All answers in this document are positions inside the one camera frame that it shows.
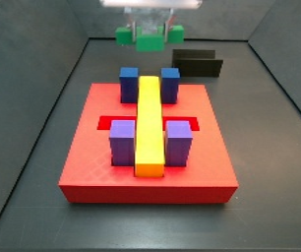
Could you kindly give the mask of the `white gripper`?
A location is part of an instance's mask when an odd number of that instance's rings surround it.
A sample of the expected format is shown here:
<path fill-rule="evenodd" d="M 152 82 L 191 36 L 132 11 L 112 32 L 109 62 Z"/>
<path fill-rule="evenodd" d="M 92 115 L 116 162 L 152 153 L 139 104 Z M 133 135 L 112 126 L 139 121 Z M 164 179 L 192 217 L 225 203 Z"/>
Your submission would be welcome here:
<path fill-rule="evenodd" d="M 164 23 L 164 40 L 168 42 L 169 29 L 175 22 L 175 9 L 197 9 L 201 0 L 100 0 L 104 7 L 124 7 L 126 27 L 130 29 L 130 40 L 136 41 L 136 22 L 132 8 L 171 8 L 169 16 Z"/>

